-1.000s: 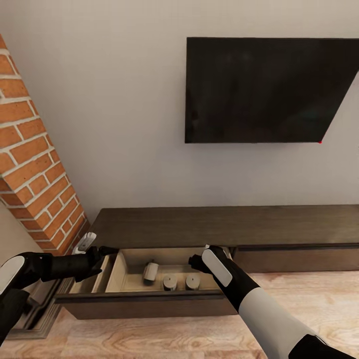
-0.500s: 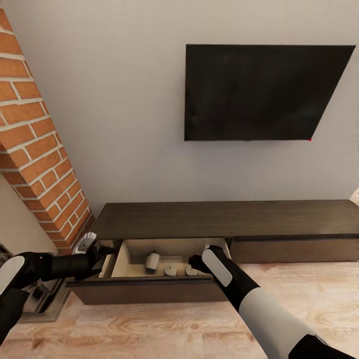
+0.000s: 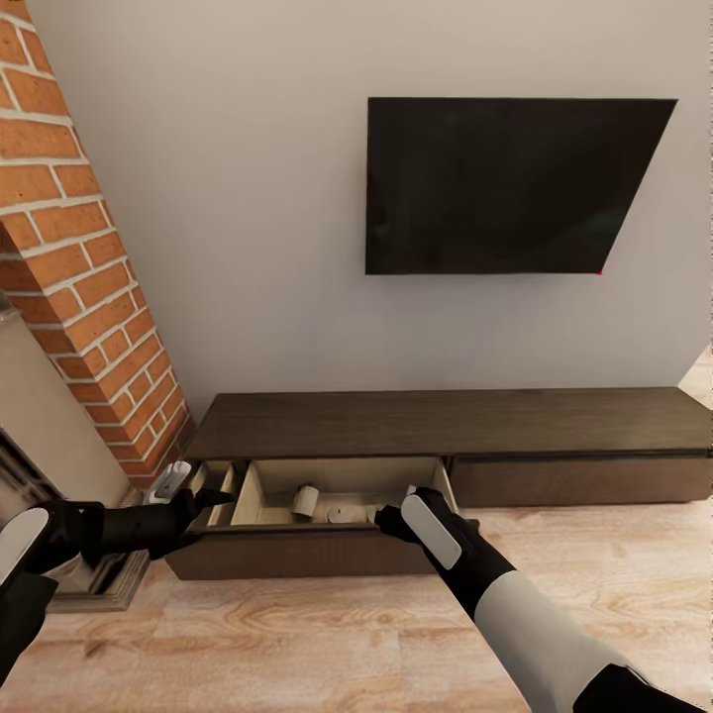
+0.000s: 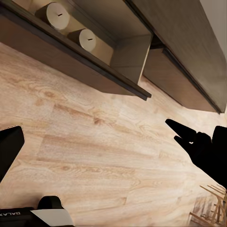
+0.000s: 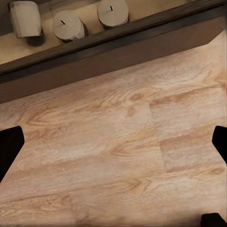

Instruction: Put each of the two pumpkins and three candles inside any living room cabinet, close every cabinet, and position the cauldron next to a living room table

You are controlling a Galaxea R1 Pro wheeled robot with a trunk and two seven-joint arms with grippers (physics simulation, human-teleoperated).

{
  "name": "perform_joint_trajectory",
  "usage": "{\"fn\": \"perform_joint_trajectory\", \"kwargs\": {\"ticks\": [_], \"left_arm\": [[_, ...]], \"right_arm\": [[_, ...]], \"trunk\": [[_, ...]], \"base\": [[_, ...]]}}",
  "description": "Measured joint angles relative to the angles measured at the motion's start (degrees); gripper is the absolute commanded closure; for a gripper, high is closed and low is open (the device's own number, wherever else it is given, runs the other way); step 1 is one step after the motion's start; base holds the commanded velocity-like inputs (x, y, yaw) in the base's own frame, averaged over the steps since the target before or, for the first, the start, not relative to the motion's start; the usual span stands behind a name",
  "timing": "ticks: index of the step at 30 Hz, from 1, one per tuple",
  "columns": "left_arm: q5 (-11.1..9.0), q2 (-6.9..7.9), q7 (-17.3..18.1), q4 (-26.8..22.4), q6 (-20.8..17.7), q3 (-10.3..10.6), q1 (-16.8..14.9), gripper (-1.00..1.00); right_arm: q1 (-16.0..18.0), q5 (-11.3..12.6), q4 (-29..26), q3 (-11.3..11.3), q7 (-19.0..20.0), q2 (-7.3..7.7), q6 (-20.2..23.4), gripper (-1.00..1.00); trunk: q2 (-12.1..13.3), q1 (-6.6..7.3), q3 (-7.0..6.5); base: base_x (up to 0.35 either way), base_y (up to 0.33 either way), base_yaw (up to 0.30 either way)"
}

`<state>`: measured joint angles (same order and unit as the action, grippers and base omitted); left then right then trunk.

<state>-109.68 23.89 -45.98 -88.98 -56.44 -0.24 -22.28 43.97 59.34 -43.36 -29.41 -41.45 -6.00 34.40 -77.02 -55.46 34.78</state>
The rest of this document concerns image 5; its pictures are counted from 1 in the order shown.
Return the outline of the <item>pillar candle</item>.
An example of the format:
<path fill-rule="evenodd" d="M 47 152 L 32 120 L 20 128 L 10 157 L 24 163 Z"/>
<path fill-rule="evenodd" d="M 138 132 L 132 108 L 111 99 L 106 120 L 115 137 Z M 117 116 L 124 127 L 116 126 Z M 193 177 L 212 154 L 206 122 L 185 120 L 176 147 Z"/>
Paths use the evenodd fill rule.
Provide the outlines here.
<path fill-rule="evenodd" d="M 56 37 L 64 43 L 89 36 L 89 31 L 76 13 L 63 10 L 56 14 L 52 21 L 52 29 Z"/>
<path fill-rule="evenodd" d="M 44 36 L 38 5 L 33 1 L 8 3 L 9 15 L 17 39 Z"/>
<path fill-rule="evenodd" d="M 130 22 L 125 0 L 103 0 L 98 7 L 97 15 L 104 30 Z"/>

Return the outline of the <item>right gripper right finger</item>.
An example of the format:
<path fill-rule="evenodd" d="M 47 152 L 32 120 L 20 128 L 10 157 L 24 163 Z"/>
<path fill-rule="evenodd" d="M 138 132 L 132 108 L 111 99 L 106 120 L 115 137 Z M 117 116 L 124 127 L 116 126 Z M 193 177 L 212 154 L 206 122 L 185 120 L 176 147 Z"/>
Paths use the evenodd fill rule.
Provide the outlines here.
<path fill-rule="evenodd" d="M 227 164 L 227 127 L 215 127 L 212 143 Z"/>

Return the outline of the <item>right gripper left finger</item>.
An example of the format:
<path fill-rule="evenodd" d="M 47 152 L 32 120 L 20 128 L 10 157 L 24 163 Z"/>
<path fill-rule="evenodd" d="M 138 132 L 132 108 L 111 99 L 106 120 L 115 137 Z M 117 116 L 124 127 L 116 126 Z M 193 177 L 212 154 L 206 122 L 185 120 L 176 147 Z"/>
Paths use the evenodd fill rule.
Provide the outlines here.
<path fill-rule="evenodd" d="M 0 131 L 0 182 L 25 143 L 21 126 Z"/>

